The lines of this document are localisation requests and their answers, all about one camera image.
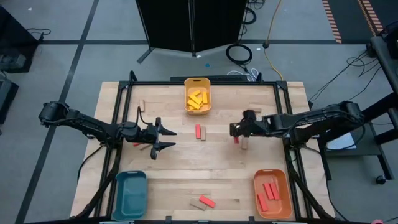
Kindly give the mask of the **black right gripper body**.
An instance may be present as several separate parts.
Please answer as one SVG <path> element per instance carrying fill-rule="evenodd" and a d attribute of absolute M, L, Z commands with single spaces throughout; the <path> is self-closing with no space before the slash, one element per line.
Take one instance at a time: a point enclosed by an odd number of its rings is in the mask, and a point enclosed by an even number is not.
<path fill-rule="evenodd" d="M 240 133 L 245 136 L 266 136 L 268 134 L 268 122 L 256 119 L 243 119 L 240 122 Z"/>

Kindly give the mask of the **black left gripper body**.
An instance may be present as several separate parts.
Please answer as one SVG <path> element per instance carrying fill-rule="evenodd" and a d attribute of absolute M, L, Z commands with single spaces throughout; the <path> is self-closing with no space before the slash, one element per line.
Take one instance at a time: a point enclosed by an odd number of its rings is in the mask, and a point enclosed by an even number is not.
<path fill-rule="evenodd" d="M 153 144 L 158 140 L 157 127 L 149 123 L 145 129 L 139 131 L 138 142 Z"/>

